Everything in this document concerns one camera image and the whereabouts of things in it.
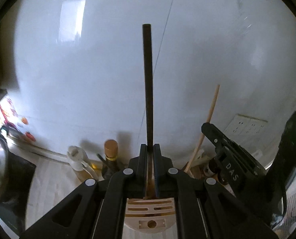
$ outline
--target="orange object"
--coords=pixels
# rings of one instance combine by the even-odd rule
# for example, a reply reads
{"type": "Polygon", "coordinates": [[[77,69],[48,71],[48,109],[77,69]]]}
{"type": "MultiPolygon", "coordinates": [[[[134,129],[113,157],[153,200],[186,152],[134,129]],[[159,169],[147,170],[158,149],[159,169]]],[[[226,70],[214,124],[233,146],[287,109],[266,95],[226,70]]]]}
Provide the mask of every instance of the orange object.
{"type": "Polygon", "coordinates": [[[32,143],[32,140],[29,139],[26,135],[21,135],[20,138],[21,138],[23,141],[25,141],[25,142],[27,142],[27,143],[29,143],[29,144],[32,143]]]}
{"type": "Polygon", "coordinates": [[[106,158],[110,161],[117,159],[118,155],[118,144],[115,140],[109,139],[104,144],[106,158]]]}
{"type": "Polygon", "coordinates": [[[36,142],[36,139],[35,137],[28,131],[25,132],[26,136],[31,139],[33,142],[36,142]]]}
{"type": "Polygon", "coordinates": [[[25,125],[28,125],[28,121],[27,121],[27,118],[26,118],[26,117],[22,117],[22,118],[21,118],[21,121],[22,121],[25,125]]]}

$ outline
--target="wooden skewer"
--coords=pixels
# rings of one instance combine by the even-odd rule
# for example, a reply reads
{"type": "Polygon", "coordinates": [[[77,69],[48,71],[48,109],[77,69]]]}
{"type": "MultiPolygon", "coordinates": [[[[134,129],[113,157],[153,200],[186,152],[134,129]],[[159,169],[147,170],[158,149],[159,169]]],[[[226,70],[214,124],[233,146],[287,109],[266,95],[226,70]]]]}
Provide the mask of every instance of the wooden skewer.
{"type": "MultiPolygon", "coordinates": [[[[219,94],[219,88],[220,88],[220,85],[218,84],[216,86],[216,90],[214,92],[214,97],[213,97],[212,102],[211,102],[211,107],[209,109],[209,113],[208,113],[208,117],[207,117],[206,122],[210,122],[211,121],[212,114],[213,114],[213,111],[214,111],[214,107],[216,105],[218,94],[219,94]]],[[[193,151],[192,156],[191,156],[191,158],[190,158],[190,160],[189,160],[189,162],[188,162],[188,164],[187,164],[184,172],[188,172],[188,170],[190,169],[190,166],[191,166],[193,160],[195,159],[195,156],[196,156],[197,152],[200,150],[200,147],[201,147],[201,145],[203,143],[203,140],[204,140],[204,134],[201,133],[200,138],[199,138],[199,141],[198,141],[198,144],[196,145],[195,150],[193,151]]]]}

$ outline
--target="white rivet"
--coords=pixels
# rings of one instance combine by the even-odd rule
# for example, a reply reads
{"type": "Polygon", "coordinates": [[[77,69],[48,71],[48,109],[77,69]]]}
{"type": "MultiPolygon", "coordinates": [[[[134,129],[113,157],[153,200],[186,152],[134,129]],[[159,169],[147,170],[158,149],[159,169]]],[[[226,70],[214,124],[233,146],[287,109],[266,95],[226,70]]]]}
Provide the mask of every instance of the white rivet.
{"type": "Polygon", "coordinates": [[[93,186],[96,183],[96,181],[94,179],[88,179],[85,181],[85,184],[87,186],[93,186]]]}
{"type": "Polygon", "coordinates": [[[130,175],[132,174],[134,171],[131,169],[131,168],[127,168],[125,170],[123,170],[123,173],[126,174],[126,175],[130,175]]]}
{"type": "Polygon", "coordinates": [[[178,173],[178,169],[176,169],[176,168],[170,168],[170,169],[168,170],[168,172],[169,172],[170,174],[177,174],[177,173],[178,173]]]}
{"type": "Polygon", "coordinates": [[[214,185],[217,181],[214,178],[208,178],[206,180],[207,184],[209,185],[214,185]]]}

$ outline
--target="electrical outlet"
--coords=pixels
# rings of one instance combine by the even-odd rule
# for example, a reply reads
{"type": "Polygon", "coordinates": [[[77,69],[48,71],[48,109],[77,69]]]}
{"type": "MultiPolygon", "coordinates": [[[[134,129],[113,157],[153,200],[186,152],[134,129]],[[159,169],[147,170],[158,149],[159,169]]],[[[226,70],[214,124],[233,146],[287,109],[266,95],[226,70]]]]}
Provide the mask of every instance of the electrical outlet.
{"type": "Polygon", "coordinates": [[[250,119],[249,123],[245,126],[240,135],[258,135],[263,131],[267,123],[268,122],[265,120],[250,119]]]}
{"type": "Polygon", "coordinates": [[[242,133],[244,128],[248,125],[251,118],[245,117],[242,115],[235,115],[233,120],[230,122],[230,124],[226,127],[226,129],[223,131],[223,133],[226,136],[230,135],[239,135],[242,133]]]}

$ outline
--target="wooden stick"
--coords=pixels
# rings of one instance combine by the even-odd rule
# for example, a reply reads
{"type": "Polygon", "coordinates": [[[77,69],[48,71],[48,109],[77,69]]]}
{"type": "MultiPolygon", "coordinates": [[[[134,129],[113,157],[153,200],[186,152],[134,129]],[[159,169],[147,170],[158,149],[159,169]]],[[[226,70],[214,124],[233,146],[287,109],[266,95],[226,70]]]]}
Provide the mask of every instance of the wooden stick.
{"type": "Polygon", "coordinates": [[[155,189],[152,184],[153,165],[153,71],[152,71],[152,42],[151,25],[143,25],[143,47],[144,47],[144,77],[146,95],[146,125],[147,125],[147,184],[146,196],[154,196],[155,189]]]}
{"type": "MultiPolygon", "coordinates": [[[[212,114],[213,114],[213,111],[214,111],[214,107],[216,105],[218,94],[219,94],[219,88],[220,88],[220,85],[218,84],[216,86],[216,90],[214,92],[214,97],[213,97],[212,102],[211,102],[211,107],[209,109],[209,113],[208,113],[208,117],[207,117],[206,122],[210,122],[211,121],[212,114]]],[[[203,140],[204,140],[204,134],[201,133],[200,134],[199,141],[198,141],[198,144],[196,145],[195,150],[193,151],[192,156],[191,156],[191,158],[190,158],[190,160],[189,160],[189,162],[188,162],[188,164],[187,164],[184,172],[188,172],[188,170],[190,169],[190,166],[191,166],[193,160],[195,159],[195,156],[196,156],[197,152],[200,150],[200,147],[202,145],[203,140]]]]}

